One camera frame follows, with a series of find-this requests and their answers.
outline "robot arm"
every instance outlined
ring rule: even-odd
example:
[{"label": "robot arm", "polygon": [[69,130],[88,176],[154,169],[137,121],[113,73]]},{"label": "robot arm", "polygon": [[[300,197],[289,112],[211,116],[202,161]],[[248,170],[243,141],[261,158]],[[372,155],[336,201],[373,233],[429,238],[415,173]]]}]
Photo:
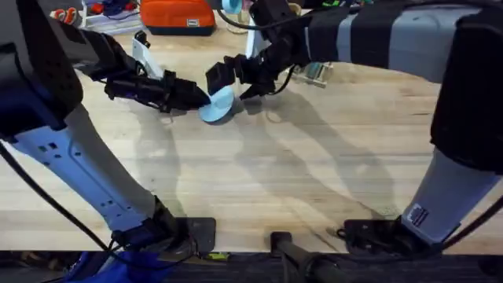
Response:
[{"label": "robot arm", "polygon": [[[81,104],[83,89],[73,68],[106,79],[110,98],[134,99],[162,112],[200,107],[209,103],[207,95],[173,72],[158,79],[142,75],[145,66],[113,38],[49,19],[36,0],[9,2],[0,23],[0,138],[64,180],[103,216],[122,246],[181,244],[190,227],[143,189],[101,140]],[[205,223],[214,243],[215,220]]]},{"label": "robot arm", "polygon": [[291,20],[285,2],[258,0],[250,8],[258,26],[291,21],[261,30],[271,45],[257,57],[226,57],[207,73],[218,89],[233,83],[233,69],[252,84],[241,98],[275,94],[279,72],[311,61],[392,69],[442,84],[433,160],[417,195],[396,221],[347,220],[340,237],[350,252],[410,254],[441,243],[501,178],[503,97],[495,70],[503,63],[503,9],[473,3],[384,2]]}]

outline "cable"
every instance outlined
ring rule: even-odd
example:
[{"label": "cable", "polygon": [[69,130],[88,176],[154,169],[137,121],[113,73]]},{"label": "cable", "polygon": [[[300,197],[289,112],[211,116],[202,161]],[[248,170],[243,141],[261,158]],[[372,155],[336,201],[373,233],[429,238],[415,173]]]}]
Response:
[{"label": "cable", "polygon": [[9,151],[6,149],[6,147],[0,142],[0,155],[4,158],[4,160],[7,162],[7,164],[25,181],[33,191],[35,191],[43,200],[45,200],[48,204],[50,204],[51,207],[53,207],[56,211],[61,213],[66,219],[68,219],[71,223],[73,223],[75,226],[77,226],[81,231],[83,231],[91,240],[94,241],[104,252],[107,252],[109,256],[111,256],[113,259],[123,263],[127,264],[128,266],[138,268],[138,269],[143,269],[143,270],[165,270],[169,269],[172,267],[177,266],[180,263],[183,263],[187,259],[191,258],[193,256],[193,251],[192,251],[192,246],[195,243],[193,238],[191,239],[191,244],[190,244],[190,251],[188,255],[180,259],[177,262],[167,264],[166,266],[142,266],[140,264],[133,263],[127,259],[123,259],[122,257],[116,255],[114,252],[112,252],[102,241],[101,239],[93,233],[85,224],[80,222],[71,212],[67,211],[65,208],[63,208],[56,200],[54,200],[42,187],[37,184],[37,182],[20,166],[20,164],[16,161],[16,159],[12,156],[12,154],[9,153]]},{"label": "cable", "polygon": [[288,270],[288,262],[286,258],[286,254],[284,252],[281,253],[281,264],[283,266],[283,282],[284,283],[289,283],[290,278],[289,278],[289,270]]},{"label": "cable", "polygon": [[292,75],[293,75],[293,71],[295,71],[295,67],[297,65],[293,65],[290,67],[290,70],[288,70],[288,74],[286,75],[286,79],[285,81],[283,82],[283,84],[280,86],[279,89],[277,89],[276,91],[274,91],[272,94],[270,95],[276,95],[276,94],[279,94],[281,91],[283,91],[285,89],[285,87],[288,85],[288,83],[290,83],[290,79],[292,78]]},{"label": "cable", "polygon": [[136,15],[138,15],[139,13],[140,13],[140,12],[131,13],[131,14],[129,14],[129,15],[127,15],[127,16],[124,16],[124,17],[121,17],[121,18],[112,18],[112,17],[110,17],[110,16],[105,16],[105,15],[104,15],[104,16],[105,16],[105,17],[107,17],[107,18],[108,18],[108,19],[110,19],[110,20],[125,20],[125,19],[127,19],[128,17],[136,16]]},{"label": "cable", "polygon": [[224,13],[221,10],[219,10],[219,9],[217,9],[217,13],[222,18],[222,20],[224,20],[227,24],[230,24],[230,25],[232,25],[232,26],[234,26],[236,28],[243,28],[243,29],[252,30],[252,31],[263,31],[263,30],[266,30],[266,29],[275,28],[275,27],[281,26],[283,24],[289,24],[289,23],[291,23],[293,21],[300,20],[300,19],[305,19],[305,18],[309,18],[309,17],[313,16],[313,14],[306,14],[306,15],[301,16],[301,17],[293,17],[293,18],[290,18],[290,19],[287,19],[287,20],[282,20],[282,21],[278,21],[276,23],[267,24],[267,25],[263,25],[263,26],[251,26],[251,25],[247,25],[247,24],[236,23],[235,21],[231,20],[226,15],[224,15]]},{"label": "cable", "polygon": [[351,261],[354,263],[372,263],[372,264],[389,264],[389,263],[400,263],[413,261],[418,259],[426,259],[427,257],[437,255],[446,249],[452,247],[453,245],[459,243],[461,240],[470,235],[473,231],[477,230],[481,225],[485,224],[489,219],[491,219],[494,215],[496,215],[501,208],[503,207],[503,196],[501,196],[498,200],[496,200],[484,213],[482,213],[477,219],[468,224],[462,231],[452,236],[446,242],[439,246],[435,246],[434,248],[430,248],[427,251],[418,253],[416,255],[403,256],[399,258],[393,259],[356,259],[347,255],[341,254],[333,254],[330,255],[332,257],[336,257],[338,259]]},{"label": "cable", "polygon": [[[478,6],[478,7],[491,7],[497,9],[503,9],[503,5],[500,2],[494,1],[480,1],[480,0],[424,0],[424,1],[411,1],[405,4],[405,7],[415,7],[415,6],[427,6],[427,5],[468,5],[468,6]],[[363,9],[362,7],[351,7],[349,8],[349,13],[356,13]],[[235,21],[228,18],[221,10],[217,9],[218,15],[230,25],[233,25],[236,28],[243,28],[246,30],[252,31],[264,31],[267,29],[275,28],[284,24],[290,24],[293,21],[303,20],[306,18],[310,18],[316,15],[316,13],[308,13],[300,17],[293,17],[287,20],[281,20],[276,23],[266,24],[263,26],[251,26],[246,24],[239,24]]]}]

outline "wood grain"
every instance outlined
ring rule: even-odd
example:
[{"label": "wood grain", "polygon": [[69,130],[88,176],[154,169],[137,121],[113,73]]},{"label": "wood grain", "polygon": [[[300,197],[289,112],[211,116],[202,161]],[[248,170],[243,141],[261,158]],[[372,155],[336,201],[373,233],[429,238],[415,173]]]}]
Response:
[{"label": "wood grain", "polygon": [[[116,38],[130,52],[131,35]],[[225,55],[243,53],[245,39],[225,28],[208,38],[149,37],[164,68],[203,89],[206,70]],[[275,97],[237,103],[233,115],[215,125],[195,112],[167,116],[110,101],[101,84],[81,81],[83,104],[127,170],[175,215],[215,217],[219,251],[266,251],[275,230],[293,232],[308,250],[344,251],[327,228],[344,219],[395,218],[431,159],[429,123],[439,86],[397,72],[335,64],[326,89],[292,82]],[[16,157],[108,241],[97,212],[43,166]],[[97,249],[4,162],[0,169],[0,249]],[[493,189],[468,220],[501,192]],[[502,229],[497,215],[450,252],[502,253]]]}]

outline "orange box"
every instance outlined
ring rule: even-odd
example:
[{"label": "orange box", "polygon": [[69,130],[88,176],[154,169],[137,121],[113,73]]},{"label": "orange box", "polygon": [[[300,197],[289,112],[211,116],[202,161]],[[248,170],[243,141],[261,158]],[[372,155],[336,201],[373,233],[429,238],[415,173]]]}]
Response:
[{"label": "orange box", "polygon": [[143,0],[140,16],[153,35],[211,35],[216,26],[204,0]]}]

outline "white label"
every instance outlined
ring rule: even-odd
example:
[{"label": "white label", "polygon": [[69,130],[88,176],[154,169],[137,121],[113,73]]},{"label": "white label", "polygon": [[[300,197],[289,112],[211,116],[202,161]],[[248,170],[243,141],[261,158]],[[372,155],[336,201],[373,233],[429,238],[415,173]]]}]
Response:
[{"label": "white label", "polygon": [[187,27],[199,27],[199,19],[187,19]]}]

